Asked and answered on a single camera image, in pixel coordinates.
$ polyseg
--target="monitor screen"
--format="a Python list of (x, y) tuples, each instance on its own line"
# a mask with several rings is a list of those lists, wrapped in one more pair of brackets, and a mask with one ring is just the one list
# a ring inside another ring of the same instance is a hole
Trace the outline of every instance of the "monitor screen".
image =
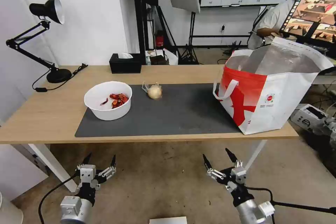
[(336, 0), (295, 0), (280, 32), (318, 46), (335, 44)]

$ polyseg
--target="desk lamp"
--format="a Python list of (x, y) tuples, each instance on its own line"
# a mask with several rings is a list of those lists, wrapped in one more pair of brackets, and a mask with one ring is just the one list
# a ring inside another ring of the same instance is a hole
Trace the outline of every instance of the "desk lamp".
[[(48, 82), (61, 83), (68, 81), (69, 79), (71, 79), (72, 76), (72, 73), (68, 69), (59, 69), (55, 67), (55, 63), (36, 57), (35, 55), (23, 50), (20, 47), (27, 41), (35, 38), (46, 30), (49, 30), (50, 21), (47, 20), (46, 17), (49, 17), (52, 21), (55, 21), (56, 23), (59, 23), (61, 25), (64, 24), (64, 14), (60, 0), (48, 0), (45, 4), (32, 3), (29, 5), (29, 10), (32, 14), (38, 16), (39, 19), (41, 19), (41, 22), (30, 28), (29, 30), (25, 31), (24, 33), (16, 36), (15, 38), (7, 40), (7, 46), (49, 68), (50, 72), (47, 75)], [(38, 31), (34, 35), (23, 37), (23, 35), (35, 30), (40, 26), (42, 26), (44, 29)]]

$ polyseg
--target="black lamp shade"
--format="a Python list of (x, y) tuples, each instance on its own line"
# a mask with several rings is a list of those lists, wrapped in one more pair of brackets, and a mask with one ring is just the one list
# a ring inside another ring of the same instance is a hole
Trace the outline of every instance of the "black lamp shade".
[(31, 3), (29, 10), (35, 16), (47, 16), (56, 23), (64, 24), (64, 14), (60, 0), (48, 0), (45, 4)]

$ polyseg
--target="white bowl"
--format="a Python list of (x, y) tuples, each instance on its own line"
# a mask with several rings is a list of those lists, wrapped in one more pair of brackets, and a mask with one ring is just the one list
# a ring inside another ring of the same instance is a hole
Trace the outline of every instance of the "white bowl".
[[(123, 105), (117, 108), (112, 108), (112, 99), (110, 94), (125, 94), (129, 99)], [(85, 105), (91, 109), (94, 115), (105, 121), (115, 120), (123, 117), (131, 108), (132, 88), (124, 82), (103, 82), (93, 88), (91, 88), (84, 95)]]

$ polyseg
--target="tissue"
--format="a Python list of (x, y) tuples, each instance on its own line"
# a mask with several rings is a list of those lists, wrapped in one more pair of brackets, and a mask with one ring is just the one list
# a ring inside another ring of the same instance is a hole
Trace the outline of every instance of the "tissue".
[(133, 58), (133, 56), (131, 54), (123, 52), (123, 53), (118, 53), (118, 58)]

